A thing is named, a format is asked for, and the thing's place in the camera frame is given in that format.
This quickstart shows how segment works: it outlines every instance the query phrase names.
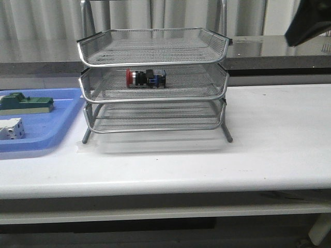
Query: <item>metal mesh shelf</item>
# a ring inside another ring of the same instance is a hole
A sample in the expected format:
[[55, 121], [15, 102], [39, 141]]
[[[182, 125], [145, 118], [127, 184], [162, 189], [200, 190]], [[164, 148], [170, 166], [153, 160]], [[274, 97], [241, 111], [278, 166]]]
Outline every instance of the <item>metal mesh shelf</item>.
[[[79, 79], [83, 96], [91, 103], [214, 100], [223, 97], [227, 89], [229, 75], [218, 64], [147, 68], [166, 71], [165, 89], [127, 88], [126, 67], [89, 69]], [[130, 69], [139, 70], [146, 67]]]
[[222, 100], [87, 104], [84, 109], [88, 127], [96, 133], [214, 129], [224, 112]]
[[217, 63], [229, 39], [203, 28], [108, 30], [78, 41], [89, 67]]

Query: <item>gray countertop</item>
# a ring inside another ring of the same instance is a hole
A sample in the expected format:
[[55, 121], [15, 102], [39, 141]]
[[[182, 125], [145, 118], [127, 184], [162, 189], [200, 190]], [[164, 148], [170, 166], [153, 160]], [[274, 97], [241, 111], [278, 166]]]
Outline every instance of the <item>gray countertop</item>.
[[[223, 65], [230, 70], [330, 67], [331, 37], [295, 48], [284, 36], [234, 37]], [[75, 40], [1, 40], [0, 75], [79, 73]]]

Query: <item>blue plastic tray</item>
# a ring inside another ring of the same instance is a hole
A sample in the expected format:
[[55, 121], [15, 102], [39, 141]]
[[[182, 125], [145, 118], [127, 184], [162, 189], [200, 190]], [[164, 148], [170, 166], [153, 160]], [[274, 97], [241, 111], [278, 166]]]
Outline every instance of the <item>blue plastic tray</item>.
[[0, 152], [55, 147], [65, 136], [84, 102], [79, 88], [3, 90], [0, 96], [12, 92], [22, 92], [26, 97], [52, 97], [54, 109], [50, 113], [0, 116], [0, 119], [22, 118], [25, 131], [22, 139], [0, 141]]

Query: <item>white countertop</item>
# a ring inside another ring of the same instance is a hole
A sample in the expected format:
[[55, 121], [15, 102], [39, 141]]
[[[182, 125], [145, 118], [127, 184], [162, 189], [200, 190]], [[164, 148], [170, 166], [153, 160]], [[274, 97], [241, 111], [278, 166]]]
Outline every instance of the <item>white countertop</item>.
[[331, 85], [230, 87], [212, 131], [92, 135], [81, 113], [42, 157], [3, 159], [0, 198], [331, 188]]

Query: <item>white terminal block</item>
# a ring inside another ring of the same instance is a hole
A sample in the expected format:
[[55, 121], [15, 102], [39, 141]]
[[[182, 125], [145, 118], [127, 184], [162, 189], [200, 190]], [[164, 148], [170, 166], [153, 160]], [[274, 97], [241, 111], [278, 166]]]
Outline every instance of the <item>white terminal block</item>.
[[22, 138], [24, 134], [22, 118], [0, 120], [0, 140], [16, 140]]

